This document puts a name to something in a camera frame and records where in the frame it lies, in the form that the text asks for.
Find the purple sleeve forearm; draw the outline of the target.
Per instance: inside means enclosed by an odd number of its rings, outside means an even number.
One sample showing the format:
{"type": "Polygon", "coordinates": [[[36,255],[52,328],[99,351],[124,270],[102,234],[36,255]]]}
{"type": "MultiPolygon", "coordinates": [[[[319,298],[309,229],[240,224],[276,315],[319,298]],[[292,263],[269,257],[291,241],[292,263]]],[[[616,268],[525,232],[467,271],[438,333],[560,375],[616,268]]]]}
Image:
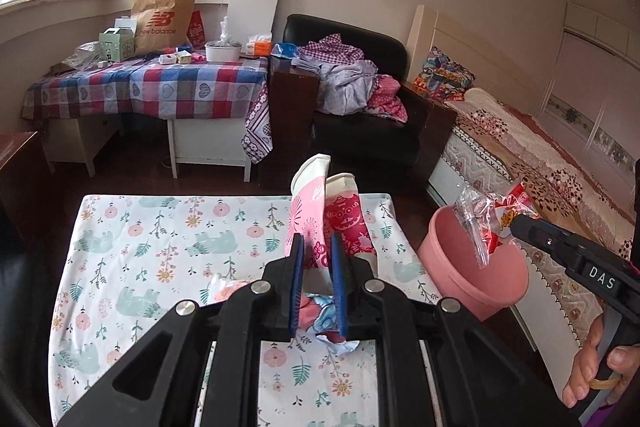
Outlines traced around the purple sleeve forearm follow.
{"type": "Polygon", "coordinates": [[[639,403],[620,405],[616,402],[600,407],[585,423],[586,427],[615,426],[627,427],[639,425],[639,403]]]}

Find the person's right hand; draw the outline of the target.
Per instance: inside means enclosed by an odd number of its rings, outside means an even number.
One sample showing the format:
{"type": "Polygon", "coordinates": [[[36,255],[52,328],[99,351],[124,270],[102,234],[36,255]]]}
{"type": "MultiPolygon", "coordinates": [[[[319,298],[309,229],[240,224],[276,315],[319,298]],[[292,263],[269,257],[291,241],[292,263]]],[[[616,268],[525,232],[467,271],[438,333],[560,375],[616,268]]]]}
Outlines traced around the person's right hand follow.
{"type": "MultiPolygon", "coordinates": [[[[585,399],[591,382],[598,373],[600,359],[598,357],[599,343],[603,337],[603,314],[600,314],[591,324],[585,343],[576,355],[568,379],[561,395],[567,407],[585,399]]],[[[611,391],[607,405],[615,404],[625,392],[632,377],[637,372],[640,361],[638,346],[618,346],[608,355],[608,367],[612,372],[620,375],[620,381],[611,391]]]]}

